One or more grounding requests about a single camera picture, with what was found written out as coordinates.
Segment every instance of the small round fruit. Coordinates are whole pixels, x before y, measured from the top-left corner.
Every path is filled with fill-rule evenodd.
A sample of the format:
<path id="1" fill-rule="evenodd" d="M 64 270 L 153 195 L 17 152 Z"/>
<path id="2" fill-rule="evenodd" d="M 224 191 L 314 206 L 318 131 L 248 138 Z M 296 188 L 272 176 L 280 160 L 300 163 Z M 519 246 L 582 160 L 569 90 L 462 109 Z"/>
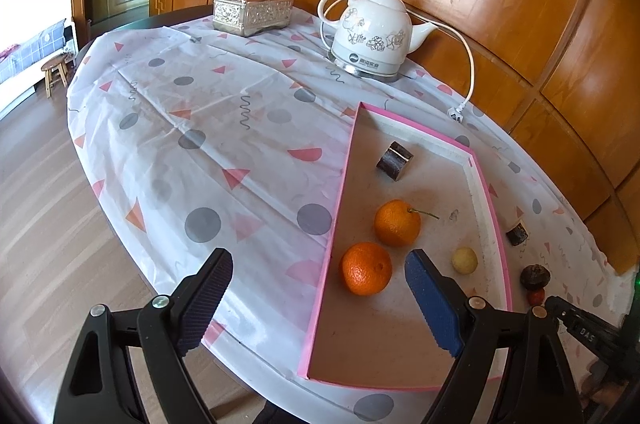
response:
<path id="1" fill-rule="evenodd" d="M 358 296 L 382 292 L 391 279 L 393 267 L 389 253 L 371 242 L 356 243 L 340 260 L 347 288 Z"/>
<path id="2" fill-rule="evenodd" d="M 545 302 L 545 290 L 539 289 L 527 291 L 527 301 L 531 307 L 542 305 L 542 303 Z"/>
<path id="3" fill-rule="evenodd" d="M 471 274 L 478 267 L 478 257 L 471 247 L 460 247 L 453 253 L 451 264 L 458 274 Z"/>
<path id="4" fill-rule="evenodd" d="M 520 273 L 520 283 L 527 290 L 540 290 L 549 285 L 551 273 L 542 265 L 527 265 Z"/>
<path id="5" fill-rule="evenodd" d="M 391 200 L 382 205 L 373 220 L 376 237 L 389 247 L 411 245 L 420 234 L 419 213 L 411 213 L 412 207 L 403 200 Z"/>

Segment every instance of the yellow ball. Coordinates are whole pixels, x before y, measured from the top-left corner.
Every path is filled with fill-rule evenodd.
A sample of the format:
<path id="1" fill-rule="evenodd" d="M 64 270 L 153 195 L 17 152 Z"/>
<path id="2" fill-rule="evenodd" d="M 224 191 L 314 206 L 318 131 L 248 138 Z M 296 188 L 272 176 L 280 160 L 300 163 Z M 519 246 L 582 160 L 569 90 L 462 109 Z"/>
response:
<path id="1" fill-rule="evenodd" d="M 460 247 L 453 253 L 451 264 L 457 273 L 471 274 L 478 267 L 478 257 L 471 247 Z"/>

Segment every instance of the kettle handle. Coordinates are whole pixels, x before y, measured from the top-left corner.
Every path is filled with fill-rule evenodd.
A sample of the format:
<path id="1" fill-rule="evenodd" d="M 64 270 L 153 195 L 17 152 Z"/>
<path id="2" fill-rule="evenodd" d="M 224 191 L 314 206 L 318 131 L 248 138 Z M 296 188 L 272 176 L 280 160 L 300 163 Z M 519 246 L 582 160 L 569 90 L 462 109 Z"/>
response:
<path id="1" fill-rule="evenodd" d="M 340 21 L 330 21 L 324 15 L 324 6 L 326 5 L 327 1 L 328 0 L 320 0 L 320 2 L 318 3 L 318 17 L 321 19 L 322 23 L 324 23 L 325 25 L 329 25 L 329 26 L 332 26 L 333 28 L 337 28 L 340 25 Z M 353 3 L 353 0 L 347 0 L 347 3 L 351 5 L 351 3 Z"/>

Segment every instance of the round table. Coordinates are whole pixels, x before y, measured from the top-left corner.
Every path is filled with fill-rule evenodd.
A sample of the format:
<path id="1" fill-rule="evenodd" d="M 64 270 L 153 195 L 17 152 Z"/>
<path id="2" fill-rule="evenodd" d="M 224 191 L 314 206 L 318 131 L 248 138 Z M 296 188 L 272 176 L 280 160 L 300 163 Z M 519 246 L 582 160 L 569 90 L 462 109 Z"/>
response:
<path id="1" fill-rule="evenodd" d="M 296 375 L 333 222 L 359 101 L 402 115 L 476 152 L 504 233 L 522 219 L 529 239 L 504 244 L 514 310 L 525 311 L 521 269 L 542 263 L 559 295 L 617 322 L 620 281 L 580 218 L 507 133 L 407 60 L 392 85 L 331 65 L 319 20 L 249 39 L 210 17 L 174 28 L 119 30 L 81 58 L 68 126 L 100 205 L 142 274 L 171 293 L 213 248 L 234 278 L 204 344 L 262 396 L 312 423 L 418 423 L 435 393 L 355 390 Z M 591 354 L 561 329 L 575 378 Z M 497 382 L 485 390 L 488 415 Z"/>

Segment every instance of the pink tray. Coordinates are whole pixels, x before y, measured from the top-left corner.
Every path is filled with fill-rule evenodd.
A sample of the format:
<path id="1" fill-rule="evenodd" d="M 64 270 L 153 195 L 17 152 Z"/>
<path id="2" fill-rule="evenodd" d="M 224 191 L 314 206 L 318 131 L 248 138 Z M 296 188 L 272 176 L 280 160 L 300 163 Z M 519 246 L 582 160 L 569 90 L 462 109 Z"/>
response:
<path id="1" fill-rule="evenodd" d="M 376 169 L 393 141 L 414 154 L 397 182 Z M 355 296 L 345 288 L 338 263 L 354 243 L 376 241 L 375 212 L 394 198 L 440 219 L 423 216 L 412 246 L 387 249 L 394 273 L 385 290 Z M 434 130 L 360 103 L 335 220 L 298 374 L 352 388 L 439 389 L 453 358 L 435 343 L 404 280 L 407 253 L 423 248 L 467 295 L 482 296 L 497 309 L 511 309 L 502 238 L 474 152 Z M 450 264 L 451 253 L 462 246 L 472 247 L 479 259 L 469 276 L 457 274 Z M 491 377 L 502 375 L 505 360 L 506 352 L 499 350 Z"/>

